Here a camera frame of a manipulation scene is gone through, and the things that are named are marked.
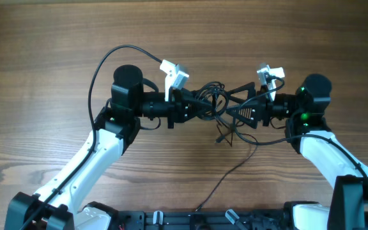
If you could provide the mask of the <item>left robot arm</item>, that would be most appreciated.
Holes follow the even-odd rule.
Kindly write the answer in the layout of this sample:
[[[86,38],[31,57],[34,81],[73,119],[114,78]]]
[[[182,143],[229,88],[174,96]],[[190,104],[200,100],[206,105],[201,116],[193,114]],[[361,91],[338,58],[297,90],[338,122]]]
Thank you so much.
[[[141,117],[167,118],[169,128],[212,109],[198,93],[187,91],[185,68],[163,61],[165,91],[134,65],[114,71],[111,98],[93,122],[82,148],[33,195],[19,192],[9,203],[5,229],[112,229],[118,211],[101,203],[81,204],[107,168],[125,153],[141,130]]]

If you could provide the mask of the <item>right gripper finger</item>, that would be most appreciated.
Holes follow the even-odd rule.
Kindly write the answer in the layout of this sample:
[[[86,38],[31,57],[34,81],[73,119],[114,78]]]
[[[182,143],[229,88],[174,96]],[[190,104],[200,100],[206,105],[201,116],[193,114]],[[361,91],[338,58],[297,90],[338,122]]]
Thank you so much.
[[[257,114],[257,111],[253,108],[247,107],[240,109],[239,106],[232,106],[226,109],[226,113],[235,120],[238,120],[251,128],[257,128],[259,115]]]
[[[246,99],[242,99],[242,98],[238,98],[236,96],[234,96],[237,93],[241,93],[243,91],[247,92],[247,97]],[[256,90],[255,90],[255,82],[250,82],[248,84],[242,85],[238,88],[229,90],[227,92],[227,97],[228,99],[230,99],[231,101],[246,101],[250,98],[253,98],[254,96],[256,96]]]

